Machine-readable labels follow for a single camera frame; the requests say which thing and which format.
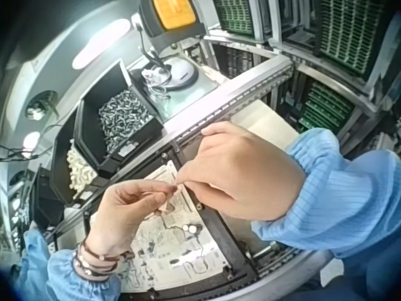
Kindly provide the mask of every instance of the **hand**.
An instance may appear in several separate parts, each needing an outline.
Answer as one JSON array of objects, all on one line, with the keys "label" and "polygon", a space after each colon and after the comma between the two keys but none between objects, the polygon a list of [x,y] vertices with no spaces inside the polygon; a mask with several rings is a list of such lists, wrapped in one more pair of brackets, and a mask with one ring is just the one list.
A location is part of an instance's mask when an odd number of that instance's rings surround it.
[{"label": "hand", "polygon": [[305,181],[289,155],[229,122],[212,124],[202,134],[198,155],[181,168],[177,183],[233,218],[267,221],[287,213]]},{"label": "hand", "polygon": [[131,250],[139,224],[176,189],[165,182],[150,180],[125,181],[107,188],[86,239],[89,249],[110,257]]}]

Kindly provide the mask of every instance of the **right hand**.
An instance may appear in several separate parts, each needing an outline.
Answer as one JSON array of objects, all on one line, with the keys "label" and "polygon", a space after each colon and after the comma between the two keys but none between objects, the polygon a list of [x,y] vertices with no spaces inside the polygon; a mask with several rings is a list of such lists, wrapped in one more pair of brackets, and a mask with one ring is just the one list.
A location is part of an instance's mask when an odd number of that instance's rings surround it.
[{"label": "right hand", "polygon": [[202,130],[198,155],[178,173],[198,200],[233,218],[270,221],[291,208],[305,173],[289,155],[229,122]]}]

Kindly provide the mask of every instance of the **left hand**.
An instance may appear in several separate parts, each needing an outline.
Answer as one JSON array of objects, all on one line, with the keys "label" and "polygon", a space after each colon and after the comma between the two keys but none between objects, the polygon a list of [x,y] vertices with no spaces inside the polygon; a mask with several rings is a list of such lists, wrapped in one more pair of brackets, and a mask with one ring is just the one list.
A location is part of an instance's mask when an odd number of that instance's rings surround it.
[{"label": "left hand", "polygon": [[107,257],[116,257],[130,249],[139,224],[157,211],[176,190],[165,182],[131,180],[107,188],[86,244]]}]

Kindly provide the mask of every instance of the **black bin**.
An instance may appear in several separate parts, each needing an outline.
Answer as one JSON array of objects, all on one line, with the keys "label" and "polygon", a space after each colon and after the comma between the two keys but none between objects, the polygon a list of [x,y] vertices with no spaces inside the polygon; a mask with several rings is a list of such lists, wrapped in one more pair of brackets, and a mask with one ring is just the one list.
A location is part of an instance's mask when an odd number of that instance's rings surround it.
[{"label": "black bin", "polygon": [[[124,90],[133,92],[153,118],[123,140],[111,154],[108,154],[98,111],[104,103]],[[92,168],[114,174],[119,167],[144,150],[150,141],[159,137],[162,129],[163,125],[159,121],[156,110],[143,93],[131,84],[128,71],[122,61],[118,61],[83,96],[75,121],[74,143]]]},{"label": "black bin", "polygon": [[49,171],[39,167],[29,198],[29,218],[46,231],[49,226],[57,226],[64,216],[64,204],[50,187]]},{"label": "black bin", "polygon": [[99,187],[107,185],[111,174],[101,172],[92,180],[91,184],[85,186],[82,192],[74,199],[76,191],[70,188],[70,168],[67,162],[67,153],[71,149],[70,140],[74,137],[74,125],[78,108],[68,117],[62,128],[57,134],[53,147],[53,160],[51,163],[50,184],[54,192],[65,206],[70,207],[74,204],[82,204],[85,202],[81,199],[84,192],[96,191]]}]

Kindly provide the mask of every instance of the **circuit board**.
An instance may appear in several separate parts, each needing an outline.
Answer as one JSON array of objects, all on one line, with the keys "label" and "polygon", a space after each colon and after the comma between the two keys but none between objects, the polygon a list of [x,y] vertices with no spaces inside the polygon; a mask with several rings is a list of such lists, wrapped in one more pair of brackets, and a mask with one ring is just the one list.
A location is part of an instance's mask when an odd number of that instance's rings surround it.
[{"label": "circuit board", "polygon": [[[174,183],[176,175],[169,161],[147,179]],[[184,186],[160,210],[161,216],[151,214],[139,226],[131,244],[135,258],[120,263],[117,275],[123,293],[187,285],[229,266]]]}]

